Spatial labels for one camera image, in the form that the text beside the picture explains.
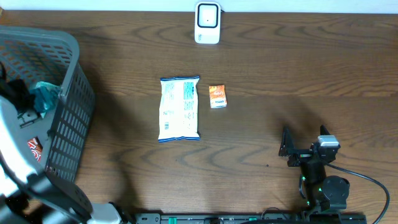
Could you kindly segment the teal mouthwash bottle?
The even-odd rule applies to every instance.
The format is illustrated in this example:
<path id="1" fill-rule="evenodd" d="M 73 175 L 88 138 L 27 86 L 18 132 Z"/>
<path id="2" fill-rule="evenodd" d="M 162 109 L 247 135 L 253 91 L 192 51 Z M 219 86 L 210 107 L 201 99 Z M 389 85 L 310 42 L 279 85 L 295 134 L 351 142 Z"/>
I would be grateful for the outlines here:
<path id="1" fill-rule="evenodd" d="M 59 93 L 60 87 L 49 82 L 37 82 L 30 90 L 30 94 L 35 96 L 34 109 L 41 118 L 57 107 Z"/>

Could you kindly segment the red orange candy bar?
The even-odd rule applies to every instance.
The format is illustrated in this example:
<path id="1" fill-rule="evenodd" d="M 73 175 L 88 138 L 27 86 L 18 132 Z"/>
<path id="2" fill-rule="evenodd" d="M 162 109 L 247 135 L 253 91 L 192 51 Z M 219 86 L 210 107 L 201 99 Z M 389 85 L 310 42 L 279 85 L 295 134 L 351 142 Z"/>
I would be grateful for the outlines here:
<path id="1" fill-rule="evenodd" d="M 34 137 L 30 140 L 28 140 L 27 145 L 31 152 L 33 153 L 35 159 L 40 162 L 42 158 L 42 150 L 43 147 L 38 139 L 38 137 Z"/>

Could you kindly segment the small orange tissue pack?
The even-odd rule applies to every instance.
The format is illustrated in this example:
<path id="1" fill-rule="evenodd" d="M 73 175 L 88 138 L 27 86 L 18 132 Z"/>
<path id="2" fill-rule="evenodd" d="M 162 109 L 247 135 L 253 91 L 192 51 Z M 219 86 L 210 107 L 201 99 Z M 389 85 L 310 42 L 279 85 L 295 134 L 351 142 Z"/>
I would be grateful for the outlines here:
<path id="1" fill-rule="evenodd" d="M 210 108 L 225 108 L 227 99 L 224 85 L 209 86 Z"/>

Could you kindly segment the cream snack bag blue edges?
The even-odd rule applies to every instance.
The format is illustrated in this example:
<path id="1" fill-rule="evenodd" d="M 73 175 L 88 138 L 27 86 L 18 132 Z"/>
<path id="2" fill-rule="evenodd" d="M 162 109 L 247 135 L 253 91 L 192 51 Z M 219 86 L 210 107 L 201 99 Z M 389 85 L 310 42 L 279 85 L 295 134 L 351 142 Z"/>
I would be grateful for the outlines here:
<path id="1" fill-rule="evenodd" d="M 200 140 L 198 93 L 200 77 L 161 78 L 158 142 Z"/>

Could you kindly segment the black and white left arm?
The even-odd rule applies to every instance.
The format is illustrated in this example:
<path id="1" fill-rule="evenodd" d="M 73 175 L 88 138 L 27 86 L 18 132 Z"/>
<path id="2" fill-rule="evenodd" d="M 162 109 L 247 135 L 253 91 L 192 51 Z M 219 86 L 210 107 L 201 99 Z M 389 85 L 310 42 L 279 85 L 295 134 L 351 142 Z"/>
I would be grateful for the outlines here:
<path id="1" fill-rule="evenodd" d="M 1 70 L 1 222 L 133 223 L 114 203 L 91 203 L 75 184 L 94 96 L 80 67 L 55 80 L 9 80 Z"/>

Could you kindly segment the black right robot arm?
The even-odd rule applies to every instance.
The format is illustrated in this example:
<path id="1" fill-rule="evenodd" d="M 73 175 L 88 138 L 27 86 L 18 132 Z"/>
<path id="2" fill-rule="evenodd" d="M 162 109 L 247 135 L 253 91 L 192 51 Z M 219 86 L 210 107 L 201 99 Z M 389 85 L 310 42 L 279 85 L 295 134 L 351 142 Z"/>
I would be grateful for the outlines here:
<path id="1" fill-rule="evenodd" d="M 347 208 L 348 180 L 328 176 L 325 170 L 325 166 L 336 159 L 339 149 L 339 141 L 324 125 L 320 126 L 317 140 L 307 149 L 296 148 L 289 129 L 283 128 L 279 156 L 288 158 L 289 167 L 300 168 L 299 192 L 317 212 L 339 212 Z"/>

